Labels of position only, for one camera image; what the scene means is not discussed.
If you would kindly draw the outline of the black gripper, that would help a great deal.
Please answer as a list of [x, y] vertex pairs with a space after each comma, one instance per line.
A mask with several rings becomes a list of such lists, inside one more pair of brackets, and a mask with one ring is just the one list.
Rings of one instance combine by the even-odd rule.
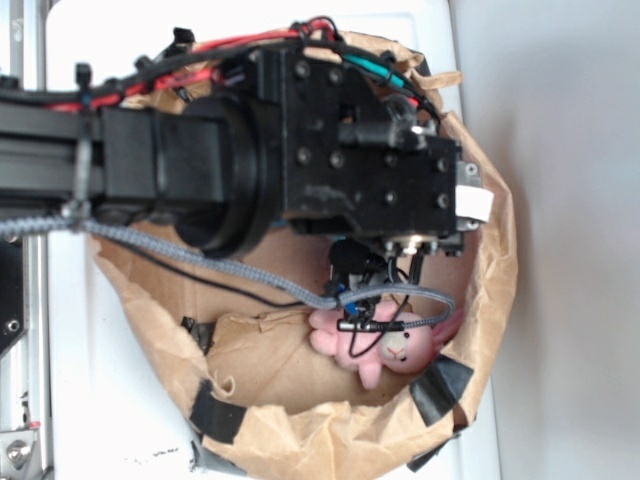
[[303, 235], [392, 255], [458, 254], [494, 195], [434, 105], [388, 61], [265, 49], [256, 63], [264, 201]]

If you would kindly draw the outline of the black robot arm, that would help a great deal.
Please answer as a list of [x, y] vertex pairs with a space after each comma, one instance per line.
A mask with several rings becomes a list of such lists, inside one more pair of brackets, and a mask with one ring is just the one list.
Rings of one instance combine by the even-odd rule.
[[183, 53], [69, 92], [1, 81], [1, 214], [174, 227], [215, 257], [271, 225], [459, 252], [493, 193], [385, 56], [326, 41]]

